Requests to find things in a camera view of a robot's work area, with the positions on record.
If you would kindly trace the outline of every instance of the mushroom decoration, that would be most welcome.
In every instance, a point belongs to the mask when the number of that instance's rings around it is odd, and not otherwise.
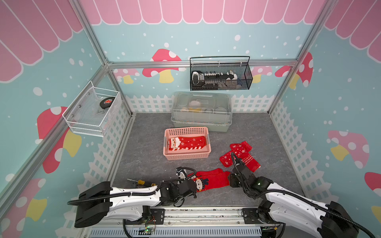
[[[368,187],[378,196],[381,196],[381,174],[367,172],[364,179]]]
[[[253,75],[252,83],[259,83],[261,75],[272,75],[272,68],[270,66],[255,66],[251,68],[251,74]]]
[[[32,179],[29,181],[19,198],[1,221],[3,238],[18,238],[24,229],[25,219],[32,218],[38,221],[48,203],[47,199],[34,199],[35,195],[44,186],[46,179]]]
[[[37,118],[38,137],[36,143],[40,143],[53,126],[60,119],[66,107],[52,107],[43,111]],[[61,161],[62,150],[65,148],[71,157],[74,157],[82,143],[82,137],[67,129],[48,154],[42,166],[47,174],[54,172]]]
[[[363,135],[347,131],[329,131],[328,137],[328,143],[333,141],[338,144],[338,146],[331,148],[331,152],[337,160],[343,161],[350,154],[359,169],[367,164],[369,145]]]
[[[121,82],[123,79],[125,84],[134,83],[131,75],[140,76],[139,72],[136,69],[114,69],[114,75],[119,82]]]
[[[277,72],[275,72],[275,76],[277,77],[286,76],[290,68],[291,68],[290,66],[283,66]],[[313,70],[314,70],[314,60],[312,58],[312,54],[308,52],[307,56],[302,62],[302,65],[299,66],[298,71],[296,72],[295,76],[292,78],[289,87],[295,90],[296,83],[298,82],[299,78],[302,80],[304,87],[308,87],[308,85],[311,82]]]
[[[381,223],[381,207],[378,206],[372,206],[372,212],[374,216],[377,218],[377,220]]]
[[[159,49],[150,61],[181,61],[181,59],[172,51],[167,49]],[[185,71],[186,68],[143,69],[143,75],[146,77],[152,77],[160,74],[159,82],[172,83],[174,79],[171,74],[171,70]]]

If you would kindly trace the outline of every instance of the pink basket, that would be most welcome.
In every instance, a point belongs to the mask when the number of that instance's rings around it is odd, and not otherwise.
[[[197,152],[191,150],[169,150],[168,141],[173,137],[195,137],[195,136],[205,136],[207,139],[207,145]],[[208,128],[205,126],[200,127],[182,127],[182,128],[171,128],[166,129],[164,133],[164,147],[163,155],[168,160],[185,160],[185,159],[197,159],[197,158],[207,158],[211,152],[210,139]]]

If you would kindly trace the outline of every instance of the green storage bin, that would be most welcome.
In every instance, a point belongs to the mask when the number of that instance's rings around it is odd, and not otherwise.
[[[206,126],[209,131],[226,132],[232,124],[229,95],[177,92],[171,120],[175,127]]]

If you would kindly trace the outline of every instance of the plastic lid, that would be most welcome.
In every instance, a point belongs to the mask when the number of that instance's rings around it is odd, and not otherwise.
[[[176,93],[172,121],[231,124],[232,112],[227,94]]]

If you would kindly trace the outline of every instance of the gray floor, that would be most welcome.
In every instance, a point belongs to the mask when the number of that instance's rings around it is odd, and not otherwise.
[[[209,132],[211,153],[205,159],[168,161],[163,155],[163,137],[167,128],[173,128],[170,113],[138,113],[120,162],[113,186],[128,188],[126,179],[175,179],[176,168],[191,167],[198,171],[225,168],[220,156],[230,150],[229,145],[247,141],[253,149],[251,155],[261,164],[255,175],[272,179],[285,188],[303,195],[295,172],[267,113],[235,113],[229,131]],[[257,206],[260,200],[248,198],[242,188],[223,187],[197,193],[188,197],[188,206]]]

